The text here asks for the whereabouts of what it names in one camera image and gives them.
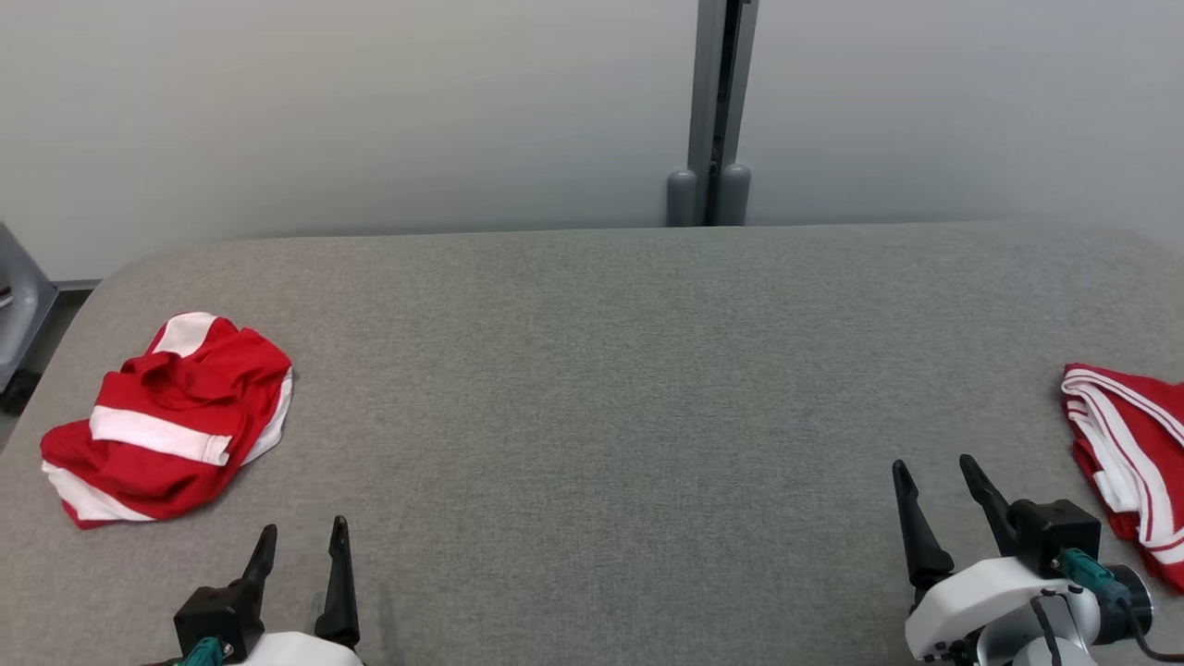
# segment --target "white wall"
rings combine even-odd
[[[1063,218],[1184,246],[1184,2],[761,0],[749,224]]]
[[[233,237],[659,225],[687,0],[8,0],[0,219],[51,280]]]

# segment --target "floor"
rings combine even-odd
[[[53,358],[53,352],[57,351],[58,344],[62,342],[62,337],[70,328],[70,322],[73,321],[75,315],[78,314],[78,308],[82,307],[89,295],[90,292],[62,292],[58,294],[57,300],[53,301],[53,307],[50,309],[50,314],[45,319],[45,324],[41,325],[41,329],[33,341],[33,346],[25,354],[25,361],[21,364],[22,369],[33,372],[45,371],[45,366]],[[17,416],[0,414],[0,452],[4,452],[5,444],[8,443],[8,436],[12,434],[13,428],[17,427]]]

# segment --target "robotic arm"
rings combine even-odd
[[[1146,642],[1153,607],[1127,566],[1096,562],[1101,523],[1068,500],[1010,506],[973,457],[960,459],[971,497],[983,507],[999,557],[954,572],[918,504],[903,461],[893,463],[908,579],[915,589],[905,638],[913,657],[954,666],[1090,666],[1089,648],[1133,638],[1157,661],[1184,662]],[[263,589],[277,530],[264,527],[243,576],[198,588],[173,622],[184,659],[160,666],[363,666],[349,529],[336,517],[324,613],[314,634],[265,633]]]
[[[354,565],[349,552],[349,525],[333,521],[329,537],[329,589],[324,613],[316,619],[314,635],[300,632],[265,633],[259,619],[263,587],[276,558],[275,525],[259,536],[243,577],[225,588],[198,588],[185,602],[173,625],[184,659],[168,666],[363,666],[354,653],[361,639]]]
[[[1133,638],[1158,661],[1184,655],[1147,647],[1153,606],[1127,566],[1098,564],[1101,523],[1069,500],[1008,505],[973,457],[960,459],[983,507],[997,558],[954,572],[903,461],[893,463],[896,507],[914,603],[905,638],[920,661],[955,666],[1087,666],[1089,648]]]

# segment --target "teal connector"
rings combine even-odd
[[[1120,600],[1131,604],[1131,590],[1114,578],[1109,569],[1102,566],[1081,549],[1070,547],[1061,552],[1057,570],[1074,583],[1094,593],[1098,603],[1118,608]]]
[[[198,641],[182,666],[223,666],[221,641],[205,638]]]

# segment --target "gray table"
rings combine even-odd
[[[1035,224],[253,241],[103,282],[0,455],[0,661],[136,664],[279,526],[271,629],[311,628],[350,520],[375,664],[910,664],[889,465],[960,565],[995,555],[958,454],[1100,513],[1061,366],[1184,378],[1184,281],[1135,236]],[[81,532],[52,425],[179,310],[269,337],[279,447],[214,506]],[[1135,563],[1108,536],[1111,561]],[[1159,585],[1152,641],[1184,648]],[[1135,662],[1133,645],[1100,648]]]

